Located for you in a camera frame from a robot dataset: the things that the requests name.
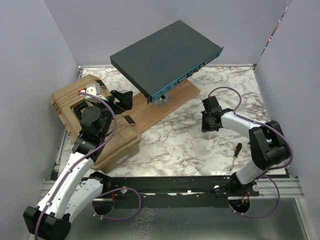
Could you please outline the dark grey network switch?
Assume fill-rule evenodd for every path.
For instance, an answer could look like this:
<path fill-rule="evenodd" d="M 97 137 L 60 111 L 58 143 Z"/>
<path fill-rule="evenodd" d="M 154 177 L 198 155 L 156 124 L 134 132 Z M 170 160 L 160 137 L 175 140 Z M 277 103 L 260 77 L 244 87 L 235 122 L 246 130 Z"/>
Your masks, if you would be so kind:
<path fill-rule="evenodd" d="M 153 103 L 222 51 L 221 46 L 177 20 L 114 53 L 110 62 Z"/>

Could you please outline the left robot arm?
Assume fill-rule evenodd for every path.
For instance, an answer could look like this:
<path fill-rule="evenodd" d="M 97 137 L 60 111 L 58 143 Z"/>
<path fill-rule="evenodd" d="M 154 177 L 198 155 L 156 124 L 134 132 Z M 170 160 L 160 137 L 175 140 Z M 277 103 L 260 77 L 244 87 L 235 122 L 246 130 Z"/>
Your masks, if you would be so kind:
<path fill-rule="evenodd" d="M 77 189 L 85 173 L 93 166 L 105 145 L 113 138 L 116 115 L 133 107 L 133 92 L 116 90 L 104 97 L 99 88 L 80 89 L 78 95 L 92 103 L 82 112 L 81 130 L 67 164 L 48 193 L 35 207 L 28 206 L 23 219 L 34 239 L 64 240 L 72 222 L 97 196 L 106 197 L 111 190 L 108 182 L 90 178 Z"/>

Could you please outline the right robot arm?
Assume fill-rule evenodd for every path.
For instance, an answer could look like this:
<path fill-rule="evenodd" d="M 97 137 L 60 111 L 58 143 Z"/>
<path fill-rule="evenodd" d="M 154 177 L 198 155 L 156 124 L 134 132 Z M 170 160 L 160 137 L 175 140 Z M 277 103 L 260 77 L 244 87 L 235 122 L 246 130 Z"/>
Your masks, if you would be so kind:
<path fill-rule="evenodd" d="M 277 121 L 255 122 L 244 119 L 231 108 L 222 109 L 215 96 L 202 100 L 203 132 L 219 131 L 225 128 L 249 139 L 251 160 L 230 177 L 230 191 L 240 196 L 248 185 L 274 165 L 291 157 L 289 145 L 285 142 L 280 124 Z"/>

